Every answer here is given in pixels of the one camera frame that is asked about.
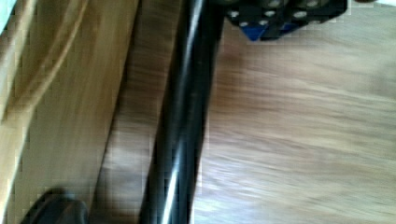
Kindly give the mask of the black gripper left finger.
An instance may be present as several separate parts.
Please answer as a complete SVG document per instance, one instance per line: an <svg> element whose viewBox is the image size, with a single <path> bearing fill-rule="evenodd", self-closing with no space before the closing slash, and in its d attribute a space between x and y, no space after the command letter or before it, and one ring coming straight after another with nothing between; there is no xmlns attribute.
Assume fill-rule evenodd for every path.
<svg viewBox="0 0 396 224"><path fill-rule="evenodd" d="M21 224L89 224L87 205L68 190L46 191L28 210Z"/></svg>

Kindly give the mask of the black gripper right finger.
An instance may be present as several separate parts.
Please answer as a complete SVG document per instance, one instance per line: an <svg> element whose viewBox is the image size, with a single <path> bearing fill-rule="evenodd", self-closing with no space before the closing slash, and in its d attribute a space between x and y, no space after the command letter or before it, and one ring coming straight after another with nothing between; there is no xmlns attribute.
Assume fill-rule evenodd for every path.
<svg viewBox="0 0 396 224"><path fill-rule="evenodd" d="M224 0L225 16L250 41L272 41L347 11L347 0Z"/></svg>

